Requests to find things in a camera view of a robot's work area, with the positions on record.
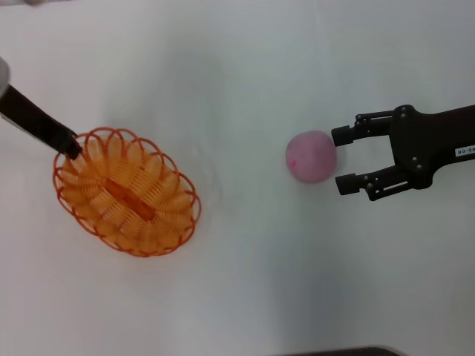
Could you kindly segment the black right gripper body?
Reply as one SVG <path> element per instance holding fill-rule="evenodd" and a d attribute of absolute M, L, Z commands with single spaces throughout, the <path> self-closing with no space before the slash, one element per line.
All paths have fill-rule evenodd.
<path fill-rule="evenodd" d="M 433 114 L 411 105 L 397 107 L 389 137 L 395 163 L 408 174 L 410 187 L 428 188 L 440 168 L 474 159 L 474 106 Z"/>

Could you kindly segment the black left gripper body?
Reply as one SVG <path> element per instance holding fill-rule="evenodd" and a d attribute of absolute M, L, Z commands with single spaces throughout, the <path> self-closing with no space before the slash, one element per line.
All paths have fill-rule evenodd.
<path fill-rule="evenodd" d="M 33 104 L 12 85 L 1 97 L 1 115 L 56 151 L 71 146 L 71 130 Z"/>

